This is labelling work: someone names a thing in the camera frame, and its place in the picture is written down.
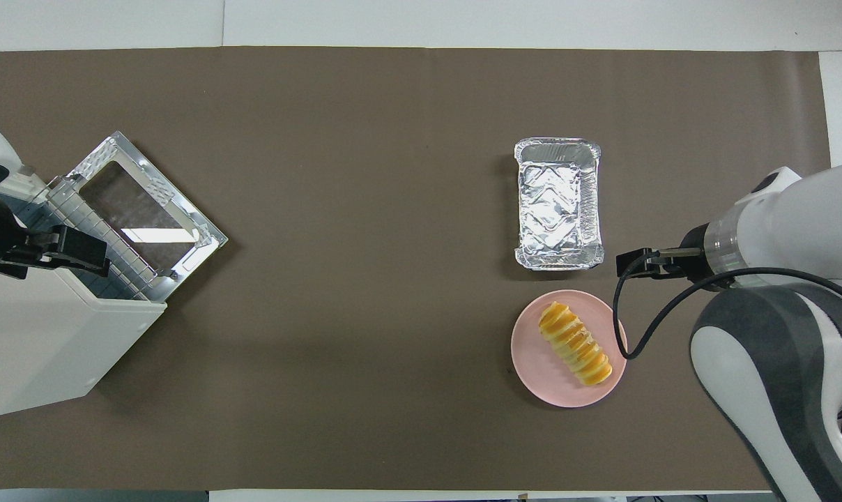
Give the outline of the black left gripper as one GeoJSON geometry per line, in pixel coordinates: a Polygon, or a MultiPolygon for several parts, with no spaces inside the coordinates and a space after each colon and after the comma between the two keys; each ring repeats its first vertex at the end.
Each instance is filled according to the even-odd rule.
{"type": "Polygon", "coordinates": [[[29,232],[17,222],[7,204],[0,200],[0,274],[25,280],[30,269],[68,269],[86,271],[98,277],[108,276],[112,263],[107,257],[105,241],[66,225],[52,226],[52,233],[57,236],[57,241],[52,244],[52,253],[58,257],[48,259],[39,253],[37,247],[28,244],[29,232]]]}

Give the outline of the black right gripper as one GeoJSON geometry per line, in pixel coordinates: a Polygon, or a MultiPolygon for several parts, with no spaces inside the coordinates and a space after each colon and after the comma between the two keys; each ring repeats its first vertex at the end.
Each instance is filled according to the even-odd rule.
{"type": "Polygon", "coordinates": [[[616,255],[615,264],[618,266],[618,277],[653,277],[655,280],[669,280],[684,276],[684,270],[676,263],[679,248],[639,248],[616,255]],[[653,264],[638,264],[634,262],[641,257],[650,257],[657,252],[653,264]]]}

